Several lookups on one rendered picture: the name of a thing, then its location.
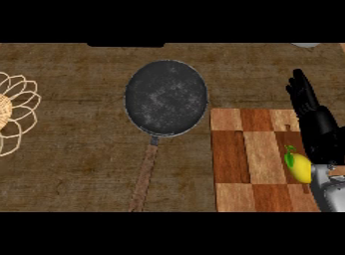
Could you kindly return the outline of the checkered wooden cutting board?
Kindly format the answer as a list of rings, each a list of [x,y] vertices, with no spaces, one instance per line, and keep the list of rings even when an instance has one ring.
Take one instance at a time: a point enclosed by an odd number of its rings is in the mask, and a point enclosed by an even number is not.
[[[285,163],[304,153],[293,110],[214,109],[209,113],[215,204],[219,212],[316,212],[310,186]]]

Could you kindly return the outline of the dark grey frying pan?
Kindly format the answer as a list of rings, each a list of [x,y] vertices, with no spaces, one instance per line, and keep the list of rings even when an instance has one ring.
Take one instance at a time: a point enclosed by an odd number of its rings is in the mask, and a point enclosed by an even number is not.
[[[151,136],[129,211],[144,210],[162,137],[187,133],[208,109],[208,86],[194,67],[180,60],[157,60],[132,75],[125,110],[132,124]]]

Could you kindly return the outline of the yellow lemon with green leaf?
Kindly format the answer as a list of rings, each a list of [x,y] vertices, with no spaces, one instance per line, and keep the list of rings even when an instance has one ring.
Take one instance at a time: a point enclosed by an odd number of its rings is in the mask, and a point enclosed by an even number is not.
[[[311,182],[311,161],[296,152],[293,145],[286,146],[285,163],[295,179],[308,184]]]

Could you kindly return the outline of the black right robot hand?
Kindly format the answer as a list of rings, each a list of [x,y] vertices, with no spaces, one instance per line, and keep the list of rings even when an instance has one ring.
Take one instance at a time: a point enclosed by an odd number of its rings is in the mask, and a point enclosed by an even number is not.
[[[317,100],[314,88],[301,69],[293,70],[286,91],[290,96],[307,156],[314,164],[345,165],[345,126]]]

